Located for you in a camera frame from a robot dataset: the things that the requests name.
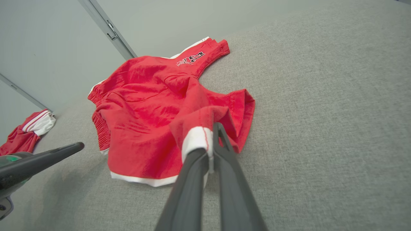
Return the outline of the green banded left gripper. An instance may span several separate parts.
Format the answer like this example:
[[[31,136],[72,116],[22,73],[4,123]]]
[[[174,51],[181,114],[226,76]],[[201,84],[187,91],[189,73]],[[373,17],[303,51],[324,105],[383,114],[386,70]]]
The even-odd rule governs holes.
[[[32,154],[18,152],[0,157],[1,190],[9,189],[54,164],[84,149],[84,143],[77,142],[67,146]]]

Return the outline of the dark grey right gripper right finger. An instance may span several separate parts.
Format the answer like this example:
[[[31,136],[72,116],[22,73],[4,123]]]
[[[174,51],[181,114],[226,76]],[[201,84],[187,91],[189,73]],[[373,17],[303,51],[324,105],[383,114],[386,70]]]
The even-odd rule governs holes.
[[[222,231],[267,231],[263,216],[221,123],[213,125],[214,169],[220,175]]]

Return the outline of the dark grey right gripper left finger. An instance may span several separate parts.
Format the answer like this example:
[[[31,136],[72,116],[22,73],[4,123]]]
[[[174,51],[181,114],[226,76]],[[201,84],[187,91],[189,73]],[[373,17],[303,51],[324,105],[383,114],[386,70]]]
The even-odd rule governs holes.
[[[204,175],[208,170],[208,156],[204,148],[191,151],[185,158],[156,231],[200,231]]]

